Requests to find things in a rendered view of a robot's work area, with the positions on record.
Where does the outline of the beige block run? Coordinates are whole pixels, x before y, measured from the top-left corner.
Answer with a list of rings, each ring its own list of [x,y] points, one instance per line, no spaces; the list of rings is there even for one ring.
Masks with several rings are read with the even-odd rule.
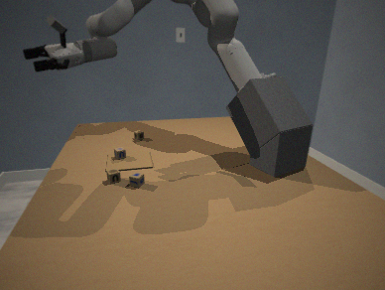
[[[118,169],[107,170],[107,180],[110,184],[121,182],[121,176]]]
[[[116,159],[126,158],[126,150],[123,147],[114,149],[114,156]]]
[[[144,132],[141,130],[134,131],[134,138],[137,140],[144,139]]]
[[[131,187],[140,188],[144,183],[144,174],[142,173],[133,173],[131,176],[129,176],[129,182]]]

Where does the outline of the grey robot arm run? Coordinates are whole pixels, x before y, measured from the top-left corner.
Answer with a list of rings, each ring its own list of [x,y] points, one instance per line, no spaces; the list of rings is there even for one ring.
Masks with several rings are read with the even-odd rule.
[[[86,28],[93,40],[79,41],[84,51],[85,63],[116,57],[117,45],[109,36],[124,28],[151,1],[118,0],[98,16],[90,16],[86,21]],[[239,11],[233,0],[172,1],[190,5],[199,22],[208,28],[208,44],[220,59],[237,93],[250,78],[277,77],[275,73],[259,73],[242,43],[234,38]],[[67,28],[51,15],[46,21],[60,32],[61,45],[66,48]]]

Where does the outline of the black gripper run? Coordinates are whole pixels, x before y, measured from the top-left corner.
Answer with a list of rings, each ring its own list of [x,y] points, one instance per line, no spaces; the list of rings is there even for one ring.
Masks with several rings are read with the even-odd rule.
[[[43,45],[41,48],[26,49],[23,52],[26,60],[47,57],[46,60],[34,62],[36,72],[54,69],[58,71],[66,70],[82,65],[85,62],[84,51],[79,41],[66,43],[66,48],[61,44]],[[45,53],[43,54],[43,52]]]

